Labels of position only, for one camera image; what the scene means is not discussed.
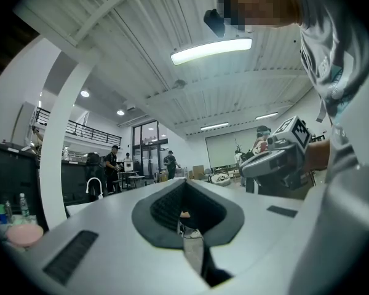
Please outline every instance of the recessed ceiling light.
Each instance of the recessed ceiling light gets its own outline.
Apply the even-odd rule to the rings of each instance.
[[[277,114],[278,114],[277,112],[273,112],[272,114],[263,115],[263,116],[258,116],[258,117],[256,117],[256,120],[265,119],[265,118],[270,118],[270,117],[276,116]]]
[[[171,55],[171,60],[175,66],[182,63],[210,56],[217,53],[233,52],[236,50],[248,50],[252,47],[252,39],[245,37],[239,39],[230,39],[228,41],[211,42],[189,49],[181,50]]]
[[[81,95],[82,95],[83,97],[89,97],[89,96],[90,96],[88,91],[82,91],[82,92],[81,92]]]
[[[218,125],[209,125],[208,127],[202,127],[201,130],[208,130],[208,129],[213,129],[213,128],[220,128],[220,127],[224,127],[227,126],[228,122],[225,122],[223,124],[218,124]]]

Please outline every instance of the person in gray shirt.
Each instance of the person in gray shirt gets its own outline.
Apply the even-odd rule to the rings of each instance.
[[[209,18],[217,18],[210,24]],[[333,125],[329,140],[309,145],[305,169],[328,166],[326,182],[357,165],[357,158],[339,117],[369,75],[369,35],[343,0],[217,0],[204,21],[218,36],[219,20],[239,30],[247,26],[279,28],[297,24],[301,31],[301,61],[318,91]]]

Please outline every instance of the gray shirt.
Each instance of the gray shirt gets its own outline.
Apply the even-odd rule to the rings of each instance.
[[[369,73],[369,35],[342,0],[301,0],[301,60],[333,123],[326,182],[357,164],[339,117]]]

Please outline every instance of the railing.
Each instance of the railing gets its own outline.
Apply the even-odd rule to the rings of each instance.
[[[47,125],[49,120],[50,112],[42,108],[37,108],[36,122],[40,125]],[[77,122],[69,120],[66,126],[66,132],[82,138],[104,142],[108,144],[121,145],[122,138],[117,135],[102,132],[85,125],[81,125]]]

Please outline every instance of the man in black shirt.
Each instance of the man in black shirt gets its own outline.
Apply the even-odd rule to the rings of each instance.
[[[117,168],[116,168],[116,153],[119,147],[114,145],[112,147],[111,153],[109,153],[105,157],[105,175],[106,175],[106,187],[108,188],[108,192],[115,191],[113,182],[117,181],[119,178],[117,177]],[[119,183],[117,184],[118,192],[121,192],[121,188]]]
[[[180,165],[177,163],[177,159],[172,154],[173,152],[169,151],[168,155],[164,157],[164,165],[167,167],[169,180],[175,177],[177,166],[180,168]]]

